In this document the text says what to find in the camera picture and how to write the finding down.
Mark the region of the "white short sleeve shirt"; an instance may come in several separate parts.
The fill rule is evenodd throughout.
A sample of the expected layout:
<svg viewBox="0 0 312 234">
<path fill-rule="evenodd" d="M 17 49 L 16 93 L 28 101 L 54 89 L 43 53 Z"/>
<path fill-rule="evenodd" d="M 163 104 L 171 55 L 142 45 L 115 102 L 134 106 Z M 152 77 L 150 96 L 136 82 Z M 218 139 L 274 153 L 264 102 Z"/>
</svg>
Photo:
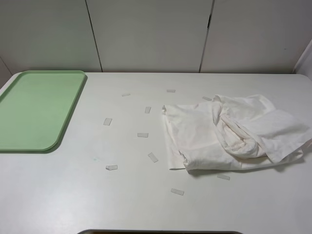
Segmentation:
<svg viewBox="0 0 312 234">
<path fill-rule="evenodd" d="M 162 108 L 171 170 L 239 171 L 291 163 L 303 156 L 311 128 L 262 95 Z"/>
</svg>

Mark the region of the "green plastic tray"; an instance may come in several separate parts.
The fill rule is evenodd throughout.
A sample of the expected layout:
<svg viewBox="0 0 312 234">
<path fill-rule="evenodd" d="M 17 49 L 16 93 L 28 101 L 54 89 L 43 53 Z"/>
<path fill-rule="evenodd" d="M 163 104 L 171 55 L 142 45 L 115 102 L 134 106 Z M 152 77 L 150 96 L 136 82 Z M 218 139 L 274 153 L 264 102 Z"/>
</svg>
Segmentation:
<svg viewBox="0 0 312 234">
<path fill-rule="evenodd" d="M 0 96 L 0 151 L 45 152 L 62 138 L 86 82 L 83 71 L 26 71 Z"/>
</svg>

